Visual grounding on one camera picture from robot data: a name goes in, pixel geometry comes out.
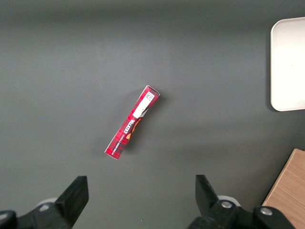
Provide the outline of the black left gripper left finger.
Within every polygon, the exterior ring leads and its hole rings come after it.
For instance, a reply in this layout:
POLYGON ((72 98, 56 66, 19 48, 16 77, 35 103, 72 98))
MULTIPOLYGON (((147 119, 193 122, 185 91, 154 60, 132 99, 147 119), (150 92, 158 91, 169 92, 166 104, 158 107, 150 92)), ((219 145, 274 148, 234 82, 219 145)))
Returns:
POLYGON ((13 210, 0 212, 2 229, 71 229, 89 200, 88 180, 78 176, 56 199, 47 199, 33 210, 17 216, 13 210))

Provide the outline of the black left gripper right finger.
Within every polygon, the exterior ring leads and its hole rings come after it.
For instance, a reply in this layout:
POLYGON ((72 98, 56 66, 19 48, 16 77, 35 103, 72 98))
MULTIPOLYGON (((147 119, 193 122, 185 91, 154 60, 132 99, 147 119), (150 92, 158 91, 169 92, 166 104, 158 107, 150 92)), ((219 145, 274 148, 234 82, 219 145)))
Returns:
POLYGON ((257 206, 249 212, 229 199, 220 199, 205 175, 195 177, 195 199, 201 215, 189 229, 293 229, 278 209, 257 206))

